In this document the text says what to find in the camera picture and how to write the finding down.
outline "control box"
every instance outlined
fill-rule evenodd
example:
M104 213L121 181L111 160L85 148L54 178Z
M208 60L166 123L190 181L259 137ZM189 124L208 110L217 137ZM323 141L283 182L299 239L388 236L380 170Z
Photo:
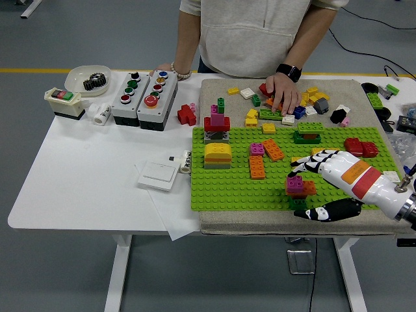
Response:
M45 92L44 99L49 102L57 116L80 120L85 113L81 106L81 93L52 88Z
M397 122L397 131L413 133L416 135L416 119L399 116Z
M149 85L150 76L139 73L128 73L112 102L111 112L118 125L138 127L137 107Z
M140 127L163 131L177 93L177 76L156 70L137 109Z

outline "bracelet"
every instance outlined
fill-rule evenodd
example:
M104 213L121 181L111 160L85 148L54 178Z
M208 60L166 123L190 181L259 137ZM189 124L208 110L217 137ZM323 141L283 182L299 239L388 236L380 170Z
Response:
M175 67L174 67L174 62L172 62L171 63L171 65L170 65L170 69L177 75L177 77L180 79L180 80L184 80L184 79L188 79L189 77L190 77L190 75L192 74L192 71L189 71L186 75L182 75L181 73L178 73L176 70L175 70Z

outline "orange label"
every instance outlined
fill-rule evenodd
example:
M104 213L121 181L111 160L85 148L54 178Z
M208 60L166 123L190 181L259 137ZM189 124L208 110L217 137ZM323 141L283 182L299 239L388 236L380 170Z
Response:
M352 184L369 167L365 161L358 161L341 176L341 179Z

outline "red stripe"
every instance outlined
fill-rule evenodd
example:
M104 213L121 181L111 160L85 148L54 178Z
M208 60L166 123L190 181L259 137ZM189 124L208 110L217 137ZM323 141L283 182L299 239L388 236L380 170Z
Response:
M369 189L372 187L374 182L381 176L381 172L370 167L365 174L358 180L358 182L352 188L352 192L359 198L363 199Z

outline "black watch strap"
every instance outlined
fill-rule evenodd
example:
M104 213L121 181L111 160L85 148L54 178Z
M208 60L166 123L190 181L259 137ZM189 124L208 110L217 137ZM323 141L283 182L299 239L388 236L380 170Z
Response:
M297 83L302 74L302 70L300 70L296 66L291 66L288 64L280 64L278 68L276 69L276 73L284 73L294 83Z

